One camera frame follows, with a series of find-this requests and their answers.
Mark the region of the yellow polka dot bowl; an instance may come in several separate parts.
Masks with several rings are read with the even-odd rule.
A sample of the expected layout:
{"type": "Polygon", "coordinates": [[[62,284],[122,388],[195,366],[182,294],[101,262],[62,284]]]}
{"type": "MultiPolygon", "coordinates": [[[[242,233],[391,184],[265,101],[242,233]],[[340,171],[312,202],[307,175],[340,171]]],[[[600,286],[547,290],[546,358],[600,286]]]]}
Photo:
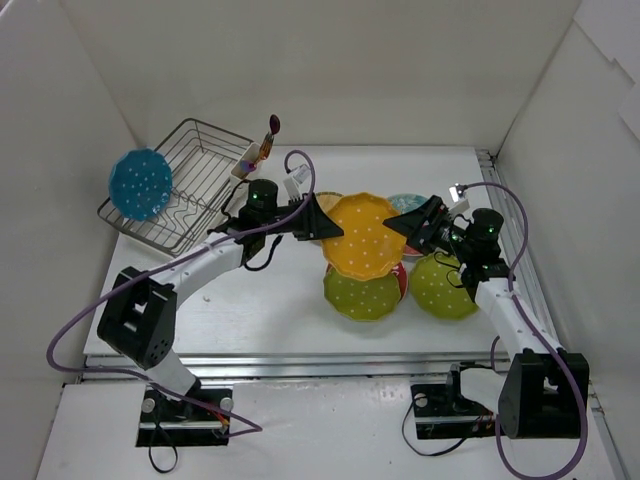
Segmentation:
{"type": "Polygon", "coordinates": [[[397,215],[383,197],[366,192],[341,197],[328,216],[343,235],[322,241],[329,265],[358,281],[387,275],[404,255],[405,237],[383,224],[397,215]]]}

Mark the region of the blue polka dot bowl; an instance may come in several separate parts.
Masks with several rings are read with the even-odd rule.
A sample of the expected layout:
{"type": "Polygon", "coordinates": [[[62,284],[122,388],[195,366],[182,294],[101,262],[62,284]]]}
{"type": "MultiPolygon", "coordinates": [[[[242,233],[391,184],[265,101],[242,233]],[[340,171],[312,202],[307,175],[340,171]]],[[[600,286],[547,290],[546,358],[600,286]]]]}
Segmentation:
{"type": "Polygon", "coordinates": [[[146,221],[169,203],[172,170],[165,157],[150,148],[127,152],[111,170],[108,191],[114,207],[126,219],[146,221]]]}

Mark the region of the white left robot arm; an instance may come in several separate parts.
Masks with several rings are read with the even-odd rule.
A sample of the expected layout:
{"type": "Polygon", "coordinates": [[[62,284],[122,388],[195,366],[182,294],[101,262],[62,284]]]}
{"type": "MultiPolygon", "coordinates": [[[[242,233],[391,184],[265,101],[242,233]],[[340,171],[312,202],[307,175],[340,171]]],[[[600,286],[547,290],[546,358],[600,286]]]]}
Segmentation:
{"type": "Polygon", "coordinates": [[[292,234],[298,241],[344,235],[313,193],[285,206],[277,194],[270,180],[250,182],[245,205],[204,242],[154,271],[122,270],[109,293],[98,337],[166,393],[164,408],[177,419],[191,418],[200,406],[200,381],[173,350],[180,306],[214,279],[245,267],[269,235],[292,234]]]}

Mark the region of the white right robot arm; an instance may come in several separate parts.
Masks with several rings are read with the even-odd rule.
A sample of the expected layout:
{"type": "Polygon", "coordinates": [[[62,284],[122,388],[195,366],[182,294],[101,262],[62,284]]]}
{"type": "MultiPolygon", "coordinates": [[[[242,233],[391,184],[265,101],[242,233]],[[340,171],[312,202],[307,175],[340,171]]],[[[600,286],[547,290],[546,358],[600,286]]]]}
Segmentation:
{"type": "Polygon", "coordinates": [[[383,222],[414,250],[456,258],[468,298],[491,321],[509,355],[506,375],[480,366],[453,368],[442,388],[445,405],[455,412],[484,407],[510,439],[584,437],[589,365],[544,331],[522,298],[501,253],[503,223],[497,211],[479,208],[461,228],[438,196],[383,222]]]}

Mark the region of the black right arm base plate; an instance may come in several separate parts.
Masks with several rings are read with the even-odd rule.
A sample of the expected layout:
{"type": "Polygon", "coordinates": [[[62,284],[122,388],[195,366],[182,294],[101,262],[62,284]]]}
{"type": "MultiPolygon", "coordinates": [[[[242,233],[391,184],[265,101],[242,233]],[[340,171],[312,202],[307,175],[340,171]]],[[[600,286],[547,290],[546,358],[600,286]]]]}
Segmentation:
{"type": "Polygon", "coordinates": [[[453,364],[440,381],[419,381],[410,386],[409,404],[400,426],[402,439],[417,456],[442,458],[465,443],[485,438],[502,438],[496,427],[496,412],[463,395],[462,375],[468,371],[503,380],[504,371],[466,361],[453,364]]]}

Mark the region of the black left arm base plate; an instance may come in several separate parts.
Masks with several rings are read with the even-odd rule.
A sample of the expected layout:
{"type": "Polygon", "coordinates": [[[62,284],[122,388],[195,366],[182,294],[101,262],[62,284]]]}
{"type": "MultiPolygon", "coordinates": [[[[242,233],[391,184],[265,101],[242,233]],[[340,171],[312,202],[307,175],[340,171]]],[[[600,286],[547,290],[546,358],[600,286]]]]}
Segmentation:
{"type": "Polygon", "coordinates": [[[173,472],[181,449],[222,447],[229,443],[230,417],[147,389],[141,403],[135,446],[143,448],[151,468],[173,472]]]}

